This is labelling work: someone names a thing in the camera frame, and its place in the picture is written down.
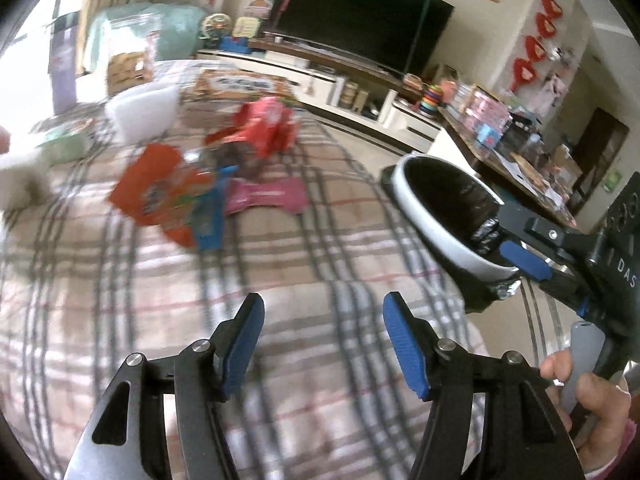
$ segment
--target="television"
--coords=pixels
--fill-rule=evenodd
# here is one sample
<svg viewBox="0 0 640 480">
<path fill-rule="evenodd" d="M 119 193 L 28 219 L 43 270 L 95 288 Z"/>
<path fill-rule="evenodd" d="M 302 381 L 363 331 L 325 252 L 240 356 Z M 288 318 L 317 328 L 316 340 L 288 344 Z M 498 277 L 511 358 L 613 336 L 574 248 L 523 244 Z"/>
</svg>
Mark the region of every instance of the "television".
<svg viewBox="0 0 640 480">
<path fill-rule="evenodd" d="M 420 75 L 452 12 L 442 0 L 274 0 L 262 30 Z"/>
</svg>

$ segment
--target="white plush object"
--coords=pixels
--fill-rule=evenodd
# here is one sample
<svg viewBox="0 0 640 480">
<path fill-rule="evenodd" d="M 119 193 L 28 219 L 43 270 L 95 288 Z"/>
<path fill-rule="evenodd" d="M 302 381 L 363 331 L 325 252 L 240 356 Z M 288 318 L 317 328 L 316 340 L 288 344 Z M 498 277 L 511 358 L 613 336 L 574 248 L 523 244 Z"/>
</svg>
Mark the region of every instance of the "white plush object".
<svg viewBox="0 0 640 480">
<path fill-rule="evenodd" d="M 50 194 L 48 173 L 40 150 L 0 155 L 0 210 L 42 202 Z"/>
<path fill-rule="evenodd" d="M 151 82 L 114 96 L 104 110 L 116 129 L 116 141 L 129 145 L 151 140 L 170 128 L 179 100 L 178 85 Z"/>
</svg>

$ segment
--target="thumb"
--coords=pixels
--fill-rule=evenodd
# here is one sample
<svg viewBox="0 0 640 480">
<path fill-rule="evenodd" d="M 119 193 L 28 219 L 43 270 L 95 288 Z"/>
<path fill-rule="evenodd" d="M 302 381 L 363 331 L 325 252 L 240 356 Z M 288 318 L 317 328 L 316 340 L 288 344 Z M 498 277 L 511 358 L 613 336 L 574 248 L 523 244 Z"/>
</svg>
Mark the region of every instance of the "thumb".
<svg viewBox="0 0 640 480">
<path fill-rule="evenodd" d="M 592 373 L 582 374 L 578 378 L 575 396 L 581 405 L 600 418 L 587 442 L 578 450 L 582 467 L 590 471 L 604 466 L 618 454 L 631 407 L 631 396 Z"/>
</svg>

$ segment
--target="hand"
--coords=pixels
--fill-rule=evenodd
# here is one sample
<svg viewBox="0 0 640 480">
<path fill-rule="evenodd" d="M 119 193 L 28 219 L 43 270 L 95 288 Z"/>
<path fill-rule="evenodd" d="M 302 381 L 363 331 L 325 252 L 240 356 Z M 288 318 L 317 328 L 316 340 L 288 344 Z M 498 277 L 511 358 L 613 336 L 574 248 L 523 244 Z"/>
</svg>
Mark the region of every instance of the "hand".
<svg viewBox="0 0 640 480">
<path fill-rule="evenodd" d="M 544 360 L 540 365 L 540 375 L 545 379 L 558 379 L 564 383 L 569 379 L 573 367 L 571 352 L 565 349 Z M 560 387 L 552 386 L 546 392 L 558 410 L 564 427 L 569 431 L 571 419 L 569 414 L 560 408 L 560 390 Z M 574 442 L 582 469 L 589 473 L 606 466 L 618 455 L 631 408 L 631 396 L 624 377 L 616 386 L 590 372 L 578 378 L 575 396 L 581 405 L 600 417 L 596 427 L 587 437 L 580 440 L 579 435 Z"/>
</svg>

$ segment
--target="gray handle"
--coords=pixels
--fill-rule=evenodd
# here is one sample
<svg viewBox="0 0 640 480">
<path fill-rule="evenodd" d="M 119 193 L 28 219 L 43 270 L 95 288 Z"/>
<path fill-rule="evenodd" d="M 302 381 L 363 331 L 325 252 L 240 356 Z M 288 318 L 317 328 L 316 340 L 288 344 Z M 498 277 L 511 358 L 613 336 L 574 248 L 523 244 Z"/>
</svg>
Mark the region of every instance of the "gray handle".
<svg viewBox="0 0 640 480">
<path fill-rule="evenodd" d="M 585 372 L 593 371 L 602 351 L 604 339 L 602 330 L 593 323 L 578 321 L 571 326 L 571 357 L 574 360 L 574 369 L 560 393 L 560 406 L 567 413 L 571 413 L 578 403 L 575 398 L 578 377 Z"/>
</svg>

